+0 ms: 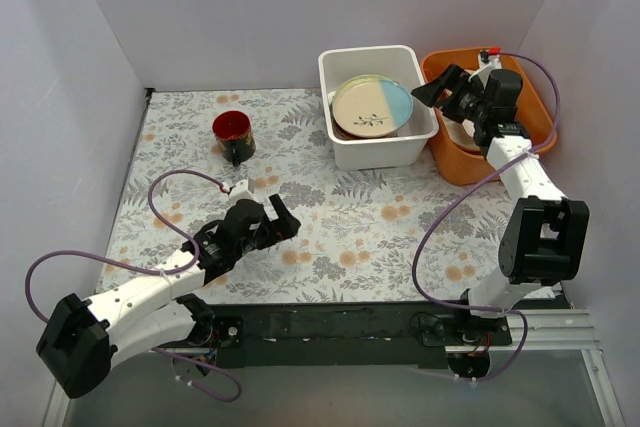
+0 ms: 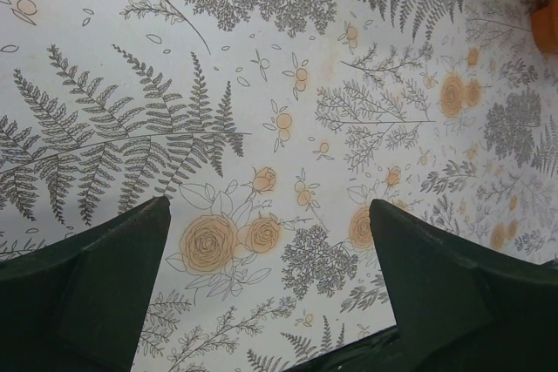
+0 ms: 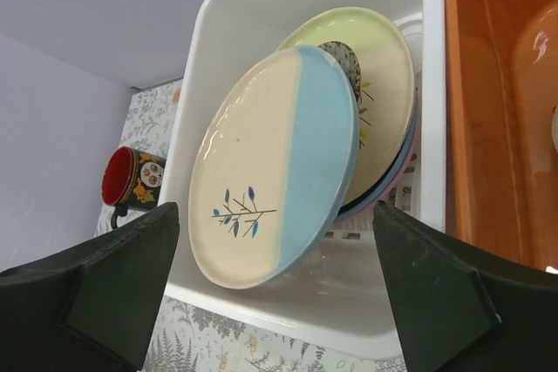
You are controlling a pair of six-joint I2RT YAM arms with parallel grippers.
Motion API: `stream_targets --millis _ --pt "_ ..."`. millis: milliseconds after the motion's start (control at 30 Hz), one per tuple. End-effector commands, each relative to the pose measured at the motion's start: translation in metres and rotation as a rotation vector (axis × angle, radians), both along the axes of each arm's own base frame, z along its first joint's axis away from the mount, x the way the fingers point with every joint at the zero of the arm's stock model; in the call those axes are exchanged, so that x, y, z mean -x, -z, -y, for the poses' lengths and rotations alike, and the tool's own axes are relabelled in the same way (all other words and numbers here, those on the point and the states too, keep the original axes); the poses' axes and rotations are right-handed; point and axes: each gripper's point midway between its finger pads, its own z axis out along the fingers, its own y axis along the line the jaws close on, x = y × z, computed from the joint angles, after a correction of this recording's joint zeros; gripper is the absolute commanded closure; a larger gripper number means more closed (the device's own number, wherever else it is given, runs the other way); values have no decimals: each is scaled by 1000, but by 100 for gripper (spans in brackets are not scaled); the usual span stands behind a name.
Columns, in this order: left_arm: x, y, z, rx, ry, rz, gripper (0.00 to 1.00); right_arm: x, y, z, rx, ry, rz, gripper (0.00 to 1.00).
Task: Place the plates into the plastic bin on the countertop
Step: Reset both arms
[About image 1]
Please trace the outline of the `cream green leaf plate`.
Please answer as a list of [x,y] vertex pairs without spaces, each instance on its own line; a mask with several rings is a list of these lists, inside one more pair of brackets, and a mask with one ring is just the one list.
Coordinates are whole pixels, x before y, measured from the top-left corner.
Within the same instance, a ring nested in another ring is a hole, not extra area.
[[356,84],[360,84],[360,83],[366,83],[366,82],[370,82],[370,81],[381,81],[381,80],[387,80],[387,77],[381,76],[381,75],[374,75],[374,74],[359,75],[359,76],[353,77],[353,78],[345,81],[335,91],[335,94],[338,94],[340,91],[344,91],[345,89],[348,89],[351,85],[356,85]]

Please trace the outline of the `cream plate with blue rim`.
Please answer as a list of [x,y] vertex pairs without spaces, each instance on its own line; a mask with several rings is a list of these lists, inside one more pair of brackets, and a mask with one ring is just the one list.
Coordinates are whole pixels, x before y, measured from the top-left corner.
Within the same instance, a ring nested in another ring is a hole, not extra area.
[[411,94],[389,78],[351,85],[334,93],[330,101],[334,124],[353,139],[393,136],[408,123],[413,111]]

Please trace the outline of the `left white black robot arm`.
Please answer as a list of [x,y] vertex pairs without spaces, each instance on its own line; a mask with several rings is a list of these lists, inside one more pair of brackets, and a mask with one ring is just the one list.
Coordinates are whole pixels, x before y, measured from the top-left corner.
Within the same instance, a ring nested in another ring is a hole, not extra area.
[[279,195],[262,204],[240,199],[221,220],[204,225],[157,266],[111,290],[61,299],[46,323],[36,352],[65,394],[76,399],[94,390],[110,371],[153,348],[185,342],[207,344],[215,315],[195,292],[231,271],[246,254],[298,234],[301,223]]

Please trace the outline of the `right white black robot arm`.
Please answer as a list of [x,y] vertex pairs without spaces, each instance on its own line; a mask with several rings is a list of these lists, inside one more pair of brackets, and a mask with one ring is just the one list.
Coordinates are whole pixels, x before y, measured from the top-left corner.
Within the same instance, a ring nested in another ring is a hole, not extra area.
[[472,123],[475,145],[514,203],[497,268],[449,306],[454,312],[449,326],[464,344],[490,339],[524,297],[573,279],[580,265],[589,209],[569,199],[543,168],[529,133],[516,119],[522,89],[522,76],[512,70],[469,73],[451,64],[412,92],[444,117]]

